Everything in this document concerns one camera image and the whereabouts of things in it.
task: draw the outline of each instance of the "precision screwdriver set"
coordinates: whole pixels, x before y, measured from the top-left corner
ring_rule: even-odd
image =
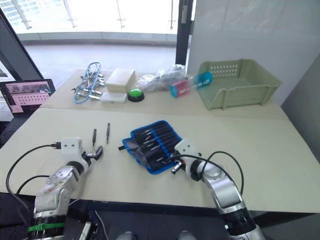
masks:
[[[175,145],[182,139],[166,121],[157,121],[131,132],[122,140],[119,150],[127,149],[136,161],[151,174],[159,174],[172,166],[168,158],[175,152]]]

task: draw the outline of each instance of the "green basket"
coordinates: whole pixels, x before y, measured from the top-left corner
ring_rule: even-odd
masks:
[[[281,81],[252,59],[205,61],[197,74],[211,72],[213,82],[198,92],[207,109],[264,105]]]

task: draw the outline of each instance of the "table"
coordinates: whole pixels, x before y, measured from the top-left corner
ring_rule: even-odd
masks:
[[[156,91],[145,94],[142,102],[129,102],[125,104],[102,103],[98,100],[87,101],[82,104],[73,103],[74,92],[72,88],[81,82],[80,76],[84,75],[84,69],[78,69],[72,76],[43,104],[42,108],[78,109],[78,110],[100,110],[130,113],[150,114],[174,114],[174,115],[197,115],[208,117],[242,117],[242,118],[263,118],[263,119],[288,119],[277,102],[271,98],[264,106],[259,104],[241,107],[230,107],[226,110],[207,110],[197,91],[173,98],[168,91]],[[102,71],[105,79],[110,72]],[[136,73],[139,79],[143,73]],[[107,92],[106,87],[99,88],[99,91]]]
[[[123,111],[40,108],[0,149],[0,192],[6,192],[5,178],[12,163],[27,150],[80,137],[85,150],[92,148],[93,129],[96,145],[104,146],[103,158],[95,162],[74,197],[90,200],[152,203],[190,207],[214,207],[210,191],[192,181],[183,171],[151,175],[125,151],[121,140],[130,131],[158,120],[168,121],[182,138],[190,139],[208,156],[229,152],[240,162],[245,179],[243,197],[248,209],[320,213],[320,165],[286,119],[212,117],[184,114],[155,114]],[[111,123],[110,142],[105,144],[107,123]],[[226,156],[214,159],[240,184],[236,165]],[[10,184],[16,191],[27,178],[52,174],[64,162],[59,150],[39,149],[16,166]],[[22,190],[35,195],[44,179],[34,180]]]

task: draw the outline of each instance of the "screwdriver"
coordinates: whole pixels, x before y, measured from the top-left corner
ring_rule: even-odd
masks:
[[[110,122],[108,122],[108,125],[106,127],[106,144],[109,144],[109,136],[110,136]]]
[[[93,130],[93,137],[92,137],[92,151],[95,150],[96,137],[97,137],[97,129],[95,128]]]

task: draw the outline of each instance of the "white box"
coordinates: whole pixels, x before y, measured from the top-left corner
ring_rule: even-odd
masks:
[[[106,81],[110,93],[128,93],[136,81],[136,71],[128,68],[116,68]]]
[[[123,104],[126,98],[127,94],[123,92],[104,92],[100,97],[100,101],[102,103]]]

